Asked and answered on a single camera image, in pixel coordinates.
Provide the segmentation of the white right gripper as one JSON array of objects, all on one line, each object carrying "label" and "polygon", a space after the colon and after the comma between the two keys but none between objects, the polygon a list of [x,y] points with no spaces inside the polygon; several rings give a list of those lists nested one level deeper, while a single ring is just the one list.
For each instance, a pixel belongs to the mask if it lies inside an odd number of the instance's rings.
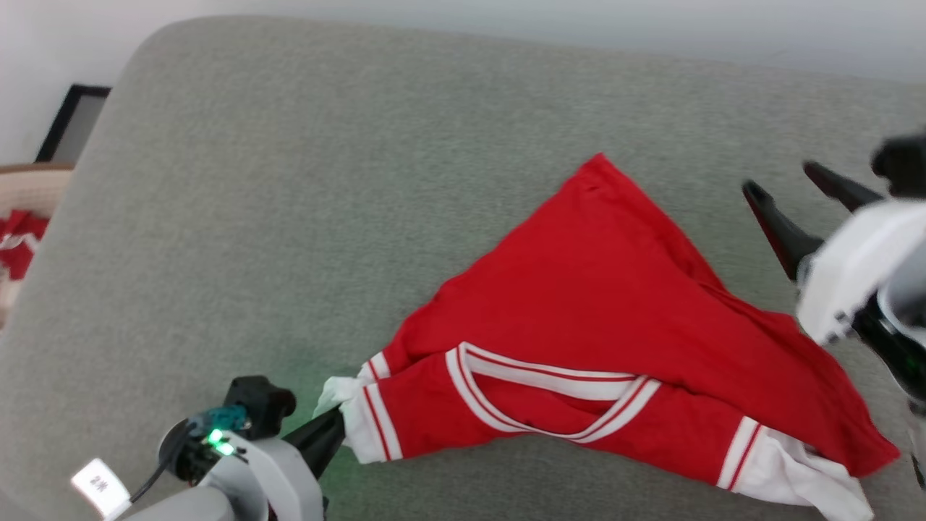
[{"label": "white right gripper", "polygon": [[844,336],[854,314],[924,240],[925,205],[922,199],[883,200],[816,161],[805,161],[802,169],[826,197],[854,212],[825,241],[779,211],[757,182],[745,181],[741,192],[785,276],[798,283],[798,323],[824,345]]}]

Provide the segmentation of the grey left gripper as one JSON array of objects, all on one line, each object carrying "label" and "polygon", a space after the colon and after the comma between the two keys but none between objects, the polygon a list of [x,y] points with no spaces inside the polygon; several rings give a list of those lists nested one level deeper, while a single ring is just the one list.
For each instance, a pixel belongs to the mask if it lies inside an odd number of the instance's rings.
[{"label": "grey left gripper", "polygon": [[222,520],[326,518],[317,479],[345,439],[344,416],[337,407],[282,436],[284,441],[224,436],[222,458],[198,484],[225,498],[228,514]]}]

